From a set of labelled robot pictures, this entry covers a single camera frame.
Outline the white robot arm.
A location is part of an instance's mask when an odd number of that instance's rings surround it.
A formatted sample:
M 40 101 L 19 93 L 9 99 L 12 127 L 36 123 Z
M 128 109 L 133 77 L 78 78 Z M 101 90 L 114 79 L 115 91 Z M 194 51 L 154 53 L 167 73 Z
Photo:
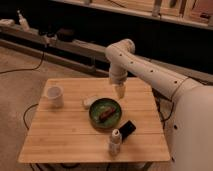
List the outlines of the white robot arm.
M 171 171 L 213 171 L 213 86 L 137 57 L 130 39 L 109 45 L 105 56 L 111 83 L 132 73 L 173 102 Z

